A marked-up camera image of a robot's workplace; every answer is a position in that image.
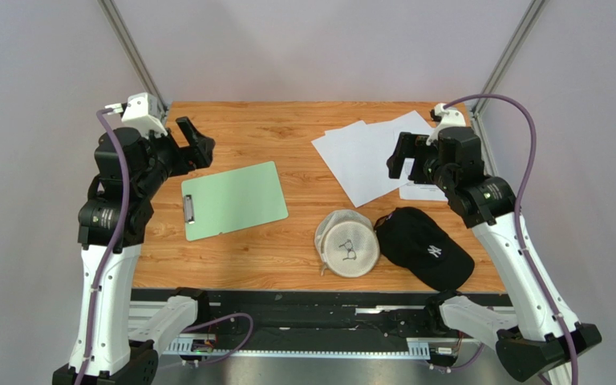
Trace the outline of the printed text paper sheet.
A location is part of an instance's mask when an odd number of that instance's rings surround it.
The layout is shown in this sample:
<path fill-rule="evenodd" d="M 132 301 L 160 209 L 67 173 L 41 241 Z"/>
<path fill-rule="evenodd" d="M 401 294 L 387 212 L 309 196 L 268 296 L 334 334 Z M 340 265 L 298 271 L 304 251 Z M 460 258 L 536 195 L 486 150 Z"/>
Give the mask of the printed text paper sheet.
<path fill-rule="evenodd" d="M 403 163 L 399 181 L 404 182 L 404 184 L 399 187 L 399 198 L 406 201 L 447 202 L 447 197 L 437 186 L 433 184 L 416 184 L 409 179 L 413 164 L 413 159 L 406 159 Z"/>

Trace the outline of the green clipboard folder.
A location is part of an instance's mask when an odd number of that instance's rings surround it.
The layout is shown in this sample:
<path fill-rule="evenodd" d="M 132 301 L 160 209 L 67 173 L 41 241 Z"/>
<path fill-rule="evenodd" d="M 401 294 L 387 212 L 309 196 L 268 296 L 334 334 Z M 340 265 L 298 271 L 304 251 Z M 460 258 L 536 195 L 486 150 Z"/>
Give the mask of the green clipboard folder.
<path fill-rule="evenodd" d="M 184 223 L 188 241 L 264 225 L 289 216 L 273 161 L 200 176 L 181 183 L 193 198 L 196 222 Z"/>

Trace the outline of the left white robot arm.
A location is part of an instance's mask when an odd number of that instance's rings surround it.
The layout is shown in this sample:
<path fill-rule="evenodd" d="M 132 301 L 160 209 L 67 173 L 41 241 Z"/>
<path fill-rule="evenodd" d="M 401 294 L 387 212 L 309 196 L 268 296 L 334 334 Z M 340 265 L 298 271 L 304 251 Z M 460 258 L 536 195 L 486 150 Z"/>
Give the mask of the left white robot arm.
<path fill-rule="evenodd" d="M 170 131 L 108 128 L 94 152 L 98 173 L 79 210 L 83 302 L 79 331 L 55 384 L 150 384 L 159 358 L 184 330 L 211 316 L 204 290 L 178 288 L 149 320 L 129 330 L 132 282 L 153 215 L 152 198 L 172 176 L 207 168 L 213 139 L 186 117 L 177 120 L 187 140 Z"/>

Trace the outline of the metal clipboard clip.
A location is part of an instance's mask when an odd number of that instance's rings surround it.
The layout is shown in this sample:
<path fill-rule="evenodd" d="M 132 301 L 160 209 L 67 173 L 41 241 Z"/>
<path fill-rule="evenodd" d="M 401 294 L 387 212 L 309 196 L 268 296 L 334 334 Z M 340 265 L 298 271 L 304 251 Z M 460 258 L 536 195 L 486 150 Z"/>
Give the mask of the metal clipboard clip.
<path fill-rule="evenodd" d="M 190 194 L 186 194 L 183 196 L 184 222 L 188 225 L 194 224 L 196 222 L 195 209 L 192 198 L 193 197 Z"/>

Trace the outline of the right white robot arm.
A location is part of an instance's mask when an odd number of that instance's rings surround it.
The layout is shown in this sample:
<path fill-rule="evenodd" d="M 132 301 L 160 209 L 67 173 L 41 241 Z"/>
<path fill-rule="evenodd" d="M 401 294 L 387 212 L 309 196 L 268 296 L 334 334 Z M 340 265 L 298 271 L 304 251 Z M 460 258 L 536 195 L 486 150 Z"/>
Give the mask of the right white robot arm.
<path fill-rule="evenodd" d="M 557 292 L 542 265 L 519 213 L 510 185 L 484 170 L 480 138 L 467 127 L 445 128 L 430 136 L 400 133 L 387 160 L 389 177 L 398 178 L 413 160 L 410 180 L 433 184 L 488 252 L 508 292 L 514 313 L 498 314 L 455 290 L 426 302 L 428 329 L 458 330 L 497 354 L 519 382 L 573 366 L 598 345 L 598 328 L 580 322 Z"/>

